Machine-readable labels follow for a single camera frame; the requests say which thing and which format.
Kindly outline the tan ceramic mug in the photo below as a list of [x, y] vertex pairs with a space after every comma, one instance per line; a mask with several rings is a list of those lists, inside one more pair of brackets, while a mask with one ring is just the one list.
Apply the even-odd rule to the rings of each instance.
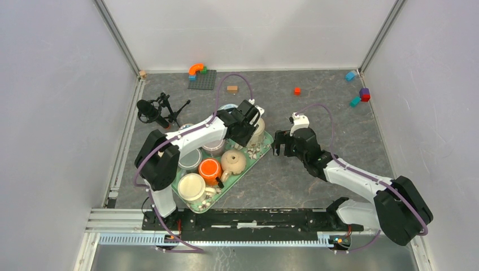
[[241, 174], [247, 166], [245, 155], [238, 150], [224, 152], [220, 163], [224, 172], [221, 178], [223, 182], [226, 182], [232, 175]]

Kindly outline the light blue ribbed mug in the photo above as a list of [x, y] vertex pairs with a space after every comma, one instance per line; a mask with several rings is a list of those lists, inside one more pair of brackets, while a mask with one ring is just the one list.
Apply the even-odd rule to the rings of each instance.
[[238, 106], [236, 104], [233, 104], [233, 103], [230, 103], [230, 104], [225, 104], [221, 107], [218, 108], [217, 111], [226, 111], [226, 112], [232, 112], [235, 108], [237, 108]]

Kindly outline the floral cream mug green inside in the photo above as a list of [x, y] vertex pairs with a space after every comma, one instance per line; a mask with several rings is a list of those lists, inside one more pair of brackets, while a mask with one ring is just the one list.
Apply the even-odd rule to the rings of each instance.
[[256, 124], [256, 129], [246, 145], [246, 148], [253, 148], [261, 144], [264, 140], [265, 122], [260, 118]]

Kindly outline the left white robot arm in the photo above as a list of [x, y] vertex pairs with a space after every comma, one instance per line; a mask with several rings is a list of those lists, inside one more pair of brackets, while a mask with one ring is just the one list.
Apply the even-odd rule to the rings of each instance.
[[216, 110], [205, 120], [186, 129], [162, 133], [152, 131], [142, 145], [134, 164], [133, 184], [147, 190], [153, 201], [156, 223], [164, 230], [177, 224], [177, 209], [171, 185], [176, 178], [179, 160], [203, 145], [230, 139], [245, 147], [264, 114], [254, 100], [243, 100], [236, 108]]

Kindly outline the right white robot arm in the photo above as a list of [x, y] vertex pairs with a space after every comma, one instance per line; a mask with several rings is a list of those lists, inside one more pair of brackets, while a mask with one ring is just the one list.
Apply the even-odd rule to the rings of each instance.
[[347, 188], [365, 200], [342, 197], [334, 201], [326, 209], [331, 229], [350, 224], [377, 229], [400, 246], [429, 233], [433, 214], [409, 178], [375, 176], [352, 166], [323, 150], [311, 128], [276, 131], [272, 149], [275, 155], [284, 150], [285, 156], [298, 158], [311, 176]]

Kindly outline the mauve mug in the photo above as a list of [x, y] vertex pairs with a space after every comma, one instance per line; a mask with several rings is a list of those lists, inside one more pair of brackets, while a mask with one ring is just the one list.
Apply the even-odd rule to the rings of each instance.
[[222, 156], [225, 151], [225, 140], [212, 141], [203, 145], [202, 149], [211, 157]]

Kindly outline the orange mug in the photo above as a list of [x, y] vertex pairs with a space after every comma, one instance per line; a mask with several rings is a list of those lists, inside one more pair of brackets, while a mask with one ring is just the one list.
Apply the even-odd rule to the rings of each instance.
[[217, 186], [224, 188], [222, 181], [223, 169], [219, 161], [213, 158], [204, 159], [201, 161], [198, 172], [204, 179], [207, 186]]

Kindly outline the grey mug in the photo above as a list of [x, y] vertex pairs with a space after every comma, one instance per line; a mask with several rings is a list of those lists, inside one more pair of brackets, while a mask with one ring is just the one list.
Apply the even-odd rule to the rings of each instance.
[[203, 154], [200, 149], [195, 149], [192, 152], [186, 154], [178, 161], [178, 166], [189, 173], [198, 171], [198, 167], [203, 160]]

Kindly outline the green floral tray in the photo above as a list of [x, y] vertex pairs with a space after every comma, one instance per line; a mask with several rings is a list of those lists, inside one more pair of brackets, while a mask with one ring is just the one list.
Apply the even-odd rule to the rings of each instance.
[[178, 164], [172, 190], [195, 213], [211, 209], [271, 148], [267, 132], [241, 147], [231, 139], [198, 148]]

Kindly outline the brown wooden block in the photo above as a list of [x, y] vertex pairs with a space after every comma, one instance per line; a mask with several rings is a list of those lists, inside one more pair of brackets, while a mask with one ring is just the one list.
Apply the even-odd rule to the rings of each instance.
[[238, 86], [235, 85], [229, 85], [227, 86], [227, 92], [231, 94], [237, 94], [238, 93]]

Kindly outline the grey lego baseplate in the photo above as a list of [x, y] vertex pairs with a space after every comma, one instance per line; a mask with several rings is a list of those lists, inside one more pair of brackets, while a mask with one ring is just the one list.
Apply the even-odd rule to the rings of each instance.
[[194, 81], [189, 81], [188, 89], [213, 90], [215, 88], [217, 70], [208, 70], [207, 73], [198, 73]]

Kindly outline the teal block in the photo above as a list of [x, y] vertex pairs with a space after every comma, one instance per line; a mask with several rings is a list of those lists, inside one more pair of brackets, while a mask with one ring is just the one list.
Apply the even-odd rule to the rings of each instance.
[[350, 102], [350, 107], [356, 107], [362, 101], [361, 97], [355, 97]]

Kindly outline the orange curved block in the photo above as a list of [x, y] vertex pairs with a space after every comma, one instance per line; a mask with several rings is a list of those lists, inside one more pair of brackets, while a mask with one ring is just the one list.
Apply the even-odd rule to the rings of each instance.
[[206, 74], [208, 71], [207, 66], [203, 63], [197, 63], [192, 65], [188, 70], [188, 78], [190, 81], [195, 81], [198, 74]]

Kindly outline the purple red block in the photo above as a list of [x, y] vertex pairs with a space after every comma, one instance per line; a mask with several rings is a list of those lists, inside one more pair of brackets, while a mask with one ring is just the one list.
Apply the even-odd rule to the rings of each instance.
[[371, 98], [371, 94], [368, 88], [361, 88], [359, 91], [359, 96], [362, 102], [368, 102]]

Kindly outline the blue block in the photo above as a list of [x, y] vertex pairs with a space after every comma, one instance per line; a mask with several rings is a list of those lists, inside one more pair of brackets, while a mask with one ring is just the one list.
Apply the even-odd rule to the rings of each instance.
[[358, 76], [358, 72], [356, 70], [349, 71], [345, 74], [346, 81], [352, 81]]

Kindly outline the black mounting base rail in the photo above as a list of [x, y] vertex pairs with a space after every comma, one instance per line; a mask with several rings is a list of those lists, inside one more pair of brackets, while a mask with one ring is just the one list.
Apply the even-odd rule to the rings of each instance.
[[179, 210], [165, 218], [184, 241], [315, 241], [318, 232], [363, 231], [348, 226], [325, 209], [211, 209]]

